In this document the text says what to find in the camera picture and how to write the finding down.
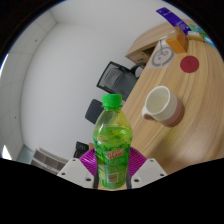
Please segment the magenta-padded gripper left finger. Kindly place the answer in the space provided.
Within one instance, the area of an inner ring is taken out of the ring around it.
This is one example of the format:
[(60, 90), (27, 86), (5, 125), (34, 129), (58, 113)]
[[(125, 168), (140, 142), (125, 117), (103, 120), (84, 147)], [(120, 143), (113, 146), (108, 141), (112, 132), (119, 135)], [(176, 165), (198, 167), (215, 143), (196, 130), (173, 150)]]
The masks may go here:
[(95, 149), (88, 150), (80, 158), (71, 158), (58, 176), (78, 186), (97, 189), (99, 178)]

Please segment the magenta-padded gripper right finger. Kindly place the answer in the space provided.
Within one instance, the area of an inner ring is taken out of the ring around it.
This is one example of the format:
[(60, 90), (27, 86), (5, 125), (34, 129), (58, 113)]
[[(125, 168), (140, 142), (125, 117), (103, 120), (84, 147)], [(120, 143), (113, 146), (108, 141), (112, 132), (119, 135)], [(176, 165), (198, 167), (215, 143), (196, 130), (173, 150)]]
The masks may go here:
[(135, 189), (146, 186), (166, 176), (166, 172), (154, 159), (147, 159), (137, 149), (130, 148), (126, 186)]

